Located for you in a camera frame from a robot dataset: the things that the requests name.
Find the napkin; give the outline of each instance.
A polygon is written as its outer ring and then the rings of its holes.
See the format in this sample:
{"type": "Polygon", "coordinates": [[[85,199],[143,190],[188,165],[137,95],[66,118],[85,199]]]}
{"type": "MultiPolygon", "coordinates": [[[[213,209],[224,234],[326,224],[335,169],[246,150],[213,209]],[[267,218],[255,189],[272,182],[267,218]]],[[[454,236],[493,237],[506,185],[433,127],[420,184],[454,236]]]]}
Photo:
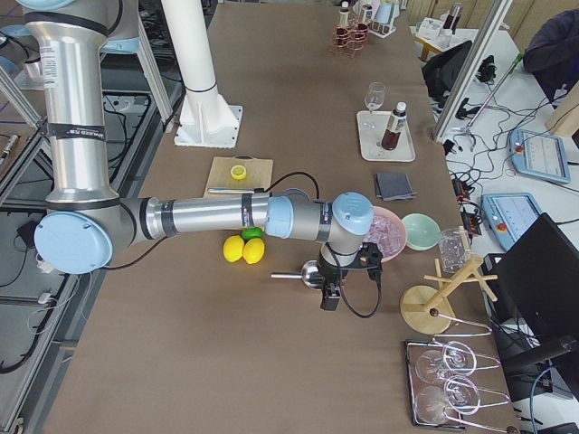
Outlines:
{"type": "Polygon", "coordinates": [[[406,201],[413,199],[413,192],[407,174],[389,174],[381,172],[375,178],[376,196],[385,201],[406,201]]]}

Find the green bowl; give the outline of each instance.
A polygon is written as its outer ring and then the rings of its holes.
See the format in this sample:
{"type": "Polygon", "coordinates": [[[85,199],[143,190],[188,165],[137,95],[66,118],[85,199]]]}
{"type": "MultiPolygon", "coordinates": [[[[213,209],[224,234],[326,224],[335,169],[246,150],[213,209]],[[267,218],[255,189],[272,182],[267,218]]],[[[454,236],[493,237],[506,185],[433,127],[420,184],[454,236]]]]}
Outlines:
{"type": "Polygon", "coordinates": [[[441,228],[424,214],[408,214],[402,219],[408,235],[406,245],[413,250],[428,250],[438,244],[441,228]]]}

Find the person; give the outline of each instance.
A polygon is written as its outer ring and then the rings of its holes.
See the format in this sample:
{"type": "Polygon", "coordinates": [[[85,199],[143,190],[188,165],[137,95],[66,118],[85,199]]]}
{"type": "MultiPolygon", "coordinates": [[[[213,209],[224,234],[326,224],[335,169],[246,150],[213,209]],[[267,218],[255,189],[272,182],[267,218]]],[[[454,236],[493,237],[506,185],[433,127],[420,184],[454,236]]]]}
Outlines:
{"type": "MultiPolygon", "coordinates": [[[[564,11],[544,23],[525,50],[523,65],[558,106],[579,80],[579,9],[564,11]]],[[[579,146],[579,129],[573,140],[579,146]]]]}

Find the lemon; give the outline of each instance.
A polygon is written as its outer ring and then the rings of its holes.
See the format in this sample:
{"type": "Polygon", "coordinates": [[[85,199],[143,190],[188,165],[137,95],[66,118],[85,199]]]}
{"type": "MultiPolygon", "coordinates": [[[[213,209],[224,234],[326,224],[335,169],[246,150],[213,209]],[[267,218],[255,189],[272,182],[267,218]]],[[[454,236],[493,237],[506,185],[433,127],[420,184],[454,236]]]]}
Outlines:
{"type": "Polygon", "coordinates": [[[232,167],[231,174],[234,180],[241,181],[247,176],[247,170],[245,170],[243,165],[235,165],[232,167]]]}
{"type": "Polygon", "coordinates": [[[243,238],[232,235],[223,243],[223,257],[228,262],[235,262],[243,256],[243,238]]]}
{"type": "Polygon", "coordinates": [[[261,238],[252,238],[245,243],[243,248],[243,258],[248,264],[255,264],[263,258],[265,253],[265,243],[261,238]]]}

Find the cutting board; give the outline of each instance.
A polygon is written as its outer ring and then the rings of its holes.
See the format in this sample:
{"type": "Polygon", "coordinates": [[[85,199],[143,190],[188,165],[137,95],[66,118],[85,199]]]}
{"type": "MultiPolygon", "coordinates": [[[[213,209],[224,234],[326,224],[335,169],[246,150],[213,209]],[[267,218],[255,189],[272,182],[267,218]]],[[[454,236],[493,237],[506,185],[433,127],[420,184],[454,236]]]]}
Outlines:
{"type": "Polygon", "coordinates": [[[203,197],[223,197],[223,194],[208,193],[207,189],[210,187],[268,188],[272,172],[273,160],[216,156],[211,164],[203,197]],[[245,166],[247,170],[245,179],[236,181],[232,178],[231,169],[234,165],[245,166]]]}

